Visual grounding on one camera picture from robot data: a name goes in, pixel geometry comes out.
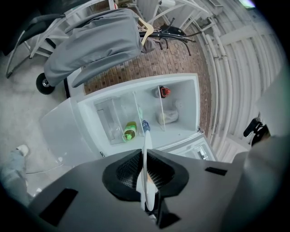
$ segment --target white plastic bag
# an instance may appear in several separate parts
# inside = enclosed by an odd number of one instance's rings
[[[177,110],[166,110],[164,113],[164,122],[165,124],[174,122],[178,119],[178,111]],[[163,114],[162,111],[157,112],[157,121],[160,125],[163,125]]]

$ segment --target open refrigerator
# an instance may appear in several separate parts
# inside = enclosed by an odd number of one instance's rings
[[[167,87],[170,94],[162,98],[159,87]],[[141,149],[143,120],[150,125],[153,149],[216,161],[198,126],[199,104],[197,74],[146,77],[71,97],[44,116],[40,126],[52,153],[71,166]],[[168,112],[177,113],[177,120],[166,123]],[[126,141],[124,130],[132,121],[135,137]]]

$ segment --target chair armrest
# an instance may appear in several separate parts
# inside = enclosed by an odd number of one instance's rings
[[[65,18],[65,14],[46,14],[46,15],[35,17],[29,22],[29,25],[25,31],[28,31],[31,27],[33,27],[34,25],[40,22],[59,19],[59,18]]]

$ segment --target floor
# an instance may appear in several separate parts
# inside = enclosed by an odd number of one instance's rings
[[[24,55],[27,51],[21,46],[14,61]],[[43,72],[46,59],[36,55],[6,79],[8,58],[0,56],[0,164],[5,162],[9,151],[26,144],[30,148],[26,177],[28,193],[32,196],[70,170],[70,167],[58,167],[60,163],[45,145],[39,128],[39,119],[66,99],[63,85],[58,85],[51,95],[38,92],[35,80]]]
[[[163,18],[154,22],[154,28],[164,24]],[[191,27],[185,30],[186,34],[193,34]],[[168,39],[169,49],[163,42],[163,50],[159,45],[150,53],[141,54],[140,56],[126,61],[120,65],[110,68],[97,77],[85,83],[85,92],[89,94],[99,89],[126,82],[133,79],[157,76],[170,73],[197,73],[200,98],[201,98],[201,116],[200,127],[204,129],[205,135],[208,135],[211,115],[211,86],[209,80],[206,60],[199,42],[188,42],[191,52],[189,56],[185,45],[177,40]]]

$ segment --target light blue jeans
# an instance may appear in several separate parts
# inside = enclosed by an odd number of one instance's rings
[[[11,151],[8,160],[0,167],[0,181],[10,197],[28,206],[25,173],[24,156],[17,149]]]

